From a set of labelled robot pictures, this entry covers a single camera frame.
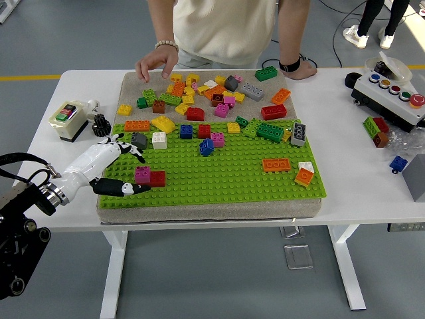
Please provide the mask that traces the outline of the person's left hand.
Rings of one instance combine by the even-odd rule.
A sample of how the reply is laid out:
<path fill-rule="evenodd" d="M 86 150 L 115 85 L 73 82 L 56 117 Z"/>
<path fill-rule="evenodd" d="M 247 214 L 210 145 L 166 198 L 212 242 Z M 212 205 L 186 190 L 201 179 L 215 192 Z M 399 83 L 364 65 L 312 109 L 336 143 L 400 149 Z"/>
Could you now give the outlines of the person's left hand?
<path fill-rule="evenodd" d="M 303 80 L 317 74 L 317 69 L 312 66 L 308 61 L 301 61 L 300 66 L 293 72 L 286 72 L 282 70 L 284 76 L 293 80 Z"/>

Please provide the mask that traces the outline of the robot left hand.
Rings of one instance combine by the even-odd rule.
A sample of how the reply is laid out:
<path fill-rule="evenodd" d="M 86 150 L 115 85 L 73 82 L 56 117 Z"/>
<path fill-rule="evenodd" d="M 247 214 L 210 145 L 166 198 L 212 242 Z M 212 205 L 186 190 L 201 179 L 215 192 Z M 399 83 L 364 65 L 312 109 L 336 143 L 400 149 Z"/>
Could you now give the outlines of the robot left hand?
<path fill-rule="evenodd" d="M 124 135 L 116 134 L 90 146 L 78 156 L 65 170 L 54 185 L 59 192 L 61 205 L 67 205 L 82 187 L 91 186 L 98 195 L 124 197 L 149 191 L 148 185 L 128 183 L 118 179 L 102 178 L 104 170 L 111 166 L 122 154 L 135 156 L 139 162 L 145 163 L 143 151 L 120 140 Z"/>

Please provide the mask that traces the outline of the person's right hand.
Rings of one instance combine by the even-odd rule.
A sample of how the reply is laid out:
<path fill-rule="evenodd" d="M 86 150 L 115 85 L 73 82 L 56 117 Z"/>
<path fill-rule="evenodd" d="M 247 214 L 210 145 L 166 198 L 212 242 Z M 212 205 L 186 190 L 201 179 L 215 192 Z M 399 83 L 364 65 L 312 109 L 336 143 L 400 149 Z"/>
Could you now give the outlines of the person's right hand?
<path fill-rule="evenodd" d="M 170 45 L 161 45 L 136 62 L 135 72 L 142 82 L 148 83 L 149 71 L 162 66 L 162 78 L 167 79 L 177 62 L 177 49 Z"/>

